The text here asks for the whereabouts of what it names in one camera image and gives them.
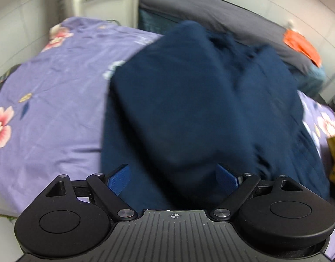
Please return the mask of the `orange cloth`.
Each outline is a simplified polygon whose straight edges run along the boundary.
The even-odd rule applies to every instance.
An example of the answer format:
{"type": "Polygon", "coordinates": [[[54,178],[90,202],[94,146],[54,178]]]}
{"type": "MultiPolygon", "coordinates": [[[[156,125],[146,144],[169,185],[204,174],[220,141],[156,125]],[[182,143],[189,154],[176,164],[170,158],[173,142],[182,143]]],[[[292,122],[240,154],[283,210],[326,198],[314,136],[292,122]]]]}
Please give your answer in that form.
{"type": "Polygon", "coordinates": [[[283,42],[296,52],[304,54],[317,67],[322,66],[322,59],[317,49],[299,32],[287,29],[284,33],[283,42]]]}

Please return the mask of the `grey massage bed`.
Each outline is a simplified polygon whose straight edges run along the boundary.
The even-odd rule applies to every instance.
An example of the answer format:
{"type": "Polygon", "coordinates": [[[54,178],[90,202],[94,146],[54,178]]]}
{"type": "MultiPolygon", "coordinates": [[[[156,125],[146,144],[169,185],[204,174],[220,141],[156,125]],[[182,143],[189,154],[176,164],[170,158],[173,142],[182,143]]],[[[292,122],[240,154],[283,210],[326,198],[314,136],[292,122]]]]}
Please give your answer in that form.
{"type": "Polygon", "coordinates": [[[284,27],[254,12],[223,0],[139,0],[142,30],[166,34],[185,20],[196,21],[214,32],[230,33],[241,44],[269,44],[294,75],[300,91],[315,98],[322,90],[325,71],[285,44],[284,27]]]}

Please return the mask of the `navy blue sweatshirt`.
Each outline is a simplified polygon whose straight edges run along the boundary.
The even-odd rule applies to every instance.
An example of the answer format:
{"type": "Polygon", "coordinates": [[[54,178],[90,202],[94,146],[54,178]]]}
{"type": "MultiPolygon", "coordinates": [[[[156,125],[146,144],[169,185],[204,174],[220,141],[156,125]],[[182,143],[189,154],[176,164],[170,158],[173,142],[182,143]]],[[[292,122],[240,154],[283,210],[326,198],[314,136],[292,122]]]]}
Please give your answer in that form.
{"type": "Polygon", "coordinates": [[[324,199],[329,181],[303,124],[297,84],[271,46],[245,46],[185,21],[115,70],[102,170],[127,164],[136,211],[212,209],[219,164],[263,180],[285,174],[324,199]]]}

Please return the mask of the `purple floral bed sheet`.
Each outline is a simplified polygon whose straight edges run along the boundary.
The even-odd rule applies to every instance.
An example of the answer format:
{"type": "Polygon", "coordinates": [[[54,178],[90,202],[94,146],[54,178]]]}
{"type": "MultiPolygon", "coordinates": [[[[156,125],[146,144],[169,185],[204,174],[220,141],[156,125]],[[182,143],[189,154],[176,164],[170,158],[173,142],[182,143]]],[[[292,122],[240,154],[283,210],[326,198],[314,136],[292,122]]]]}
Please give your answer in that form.
{"type": "MultiPolygon", "coordinates": [[[[212,209],[138,212],[107,187],[109,82],[161,37],[69,18],[3,85],[0,194],[18,215],[22,261],[335,261],[335,203],[324,166],[327,199],[285,174],[243,173],[212,209]]],[[[318,117],[330,112],[297,91],[321,159],[326,133],[318,117]]]]}

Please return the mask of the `black bag with red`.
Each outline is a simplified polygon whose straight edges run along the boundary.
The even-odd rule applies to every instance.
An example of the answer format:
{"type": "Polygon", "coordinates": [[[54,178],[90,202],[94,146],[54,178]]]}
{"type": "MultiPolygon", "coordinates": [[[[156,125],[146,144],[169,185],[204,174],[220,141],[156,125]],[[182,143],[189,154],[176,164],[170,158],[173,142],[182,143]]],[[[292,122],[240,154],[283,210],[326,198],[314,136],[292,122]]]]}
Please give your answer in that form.
{"type": "Polygon", "coordinates": [[[20,66],[21,66],[21,64],[16,64],[16,65],[12,66],[11,68],[9,68],[6,72],[4,72],[4,74],[2,74],[0,76],[0,91],[2,90],[2,86],[4,85],[4,83],[6,82],[8,77],[12,73],[14,73],[20,66]]]}

